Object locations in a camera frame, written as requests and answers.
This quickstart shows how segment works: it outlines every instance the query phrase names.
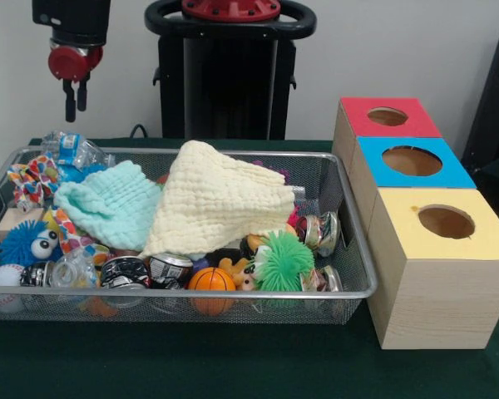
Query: wooden cube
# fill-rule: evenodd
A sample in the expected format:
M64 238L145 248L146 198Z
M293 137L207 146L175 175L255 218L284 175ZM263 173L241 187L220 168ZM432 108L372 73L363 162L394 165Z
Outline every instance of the wooden cube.
M6 210L2 220L0 220L0 242L2 242L9 231L22 222L28 220L41 220L43 208L31 209L28 213L24 214L18 208L9 208Z
M416 98L344 97L338 104L333 154L348 172L357 137L441 137Z
M383 349L487 345L499 318L499 219L478 191L379 189L368 241Z
M475 188L443 139L359 137L357 142L349 182L364 232L378 187Z

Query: mint green washcloth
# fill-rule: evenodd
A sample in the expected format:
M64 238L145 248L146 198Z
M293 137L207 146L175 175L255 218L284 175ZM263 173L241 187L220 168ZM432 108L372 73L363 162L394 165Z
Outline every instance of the mint green washcloth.
M61 184L54 204L78 227L115 249L142 251L161 189L130 160Z

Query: wire mesh basket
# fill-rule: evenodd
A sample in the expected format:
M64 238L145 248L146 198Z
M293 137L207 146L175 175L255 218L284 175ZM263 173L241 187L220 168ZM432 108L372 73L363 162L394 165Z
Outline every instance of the wire mesh basket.
M104 148L116 161L131 160L151 180L167 173L177 150ZM14 313L0 312L0 320L202 322L202 323L336 323L345 324L363 298L376 288L372 258L358 218L345 170L334 155L306 152L222 151L244 161L259 160L266 167L287 170L291 185L305 188L297 201L299 214L338 211L342 235L328 258L338 270L343 291L279 293L263 291L111 290L0 287L0 300L13 303ZM7 159L0 170L0 219L12 206L12 184L6 171L14 163L27 163L40 154L25 147ZM207 316L204 305L229 309Z

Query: stacked wooden boxes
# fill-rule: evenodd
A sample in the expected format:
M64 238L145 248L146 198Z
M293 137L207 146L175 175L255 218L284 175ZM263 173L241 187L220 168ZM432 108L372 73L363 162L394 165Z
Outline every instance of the stacked wooden boxes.
M419 101L343 98L333 152L378 271L381 347L484 348L499 318L499 219Z

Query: green tablecloth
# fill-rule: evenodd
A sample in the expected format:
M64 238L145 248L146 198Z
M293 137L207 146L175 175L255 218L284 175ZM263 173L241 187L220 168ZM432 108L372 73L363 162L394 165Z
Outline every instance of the green tablecloth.
M214 144L330 150L328 141ZM499 323L484 351L385 352L366 303L343 327L0 322L0 397L21 396L498 398Z

